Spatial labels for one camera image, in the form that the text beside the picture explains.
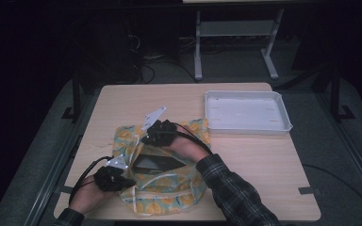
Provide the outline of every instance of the black glove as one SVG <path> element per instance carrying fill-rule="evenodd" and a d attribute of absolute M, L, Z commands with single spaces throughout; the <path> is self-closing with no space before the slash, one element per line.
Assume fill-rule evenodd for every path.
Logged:
<path fill-rule="evenodd" d="M 156 147 L 170 146 L 177 136 L 176 131 L 177 126 L 168 120 L 155 121 L 147 131 L 148 136 L 144 137 L 142 142 Z"/>
<path fill-rule="evenodd" d="M 103 191 L 120 191 L 135 185 L 135 181 L 125 179 L 121 176 L 123 172 L 123 169 L 101 167 L 93 174 L 93 178 L 95 179 L 95 183 L 99 186 L 99 189 Z"/>

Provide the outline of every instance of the wooden tabletop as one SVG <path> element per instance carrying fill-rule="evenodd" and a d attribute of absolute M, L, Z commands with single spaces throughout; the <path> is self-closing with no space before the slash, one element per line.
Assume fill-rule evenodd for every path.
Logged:
<path fill-rule="evenodd" d="M 111 155 L 116 128 L 142 124 L 146 114 L 166 106 L 161 120 L 190 121 L 205 116 L 208 90 L 270 91 L 266 83 L 217 83 L 106 86 L 102 89 L 79 146 L 66 186 L 73 187 L 92 161 Z M 289 134 L 277 136 L 209 134 L 212 152 L 218 153 L 230 170 L 250 182 L 263 203 L 282 221 L 315 221 L 320 209 L 313 194 L 301 195 L 309 187 L 301 161 Z M 61 193 L 57 218 L 68 206 L 69 194 Z M 116 220 L 224 220 L 207 189 L 190 209 L 168 216 L 139 217 L 116 196 L 86 218 Z"/>

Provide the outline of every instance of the plastic tray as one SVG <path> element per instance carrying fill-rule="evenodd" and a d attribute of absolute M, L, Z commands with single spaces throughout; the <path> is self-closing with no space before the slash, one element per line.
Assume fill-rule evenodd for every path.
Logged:
<path fill-rule="evenodd" d="M 281 94 L 274 91 L 208 91 L 210 133 L 282 135 L 292 128 Z"/>

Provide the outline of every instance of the plastic bag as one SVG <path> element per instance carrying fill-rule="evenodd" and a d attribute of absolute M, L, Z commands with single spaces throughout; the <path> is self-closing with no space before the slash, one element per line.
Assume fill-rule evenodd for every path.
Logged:
<path fill-rule="evenodd" d="M 181 121 L 191 132 L 209 146 L 207 121 Z M 135 213 L 144 216 L 166 215 L 186 209 L 197 203 L 206 184 L 192 161 L 176 153 L 158 147 L 144 145 L 140 140 L 146 136 L 141 125 L 122 126 L 116 130 L 113 156 L 123 154 L 129 169 L 124 177 L 137 183 L 120 192 L 120 197 Z M 133 171 L 133 164 L 140 154 L 170 156 L 186 166 L 161 172 L 156 175 Z"/>

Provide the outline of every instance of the plaid sleeve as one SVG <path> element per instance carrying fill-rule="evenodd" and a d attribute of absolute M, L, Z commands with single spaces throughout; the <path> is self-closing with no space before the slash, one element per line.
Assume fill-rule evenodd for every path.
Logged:
<path fill-rule="evenodd" d="M 231 225 L 282 225 L 260 200 L 255 188 L 230 171 L 218 154 L 212 154 L 196 165 L 217 206 Z"/>
<path fill-rule="evenodd" d="M 79 226 L 84 220 L 84 215 L 76 212 L 75 210 L 66 208 L 58 217 L 54 226 Z"/>

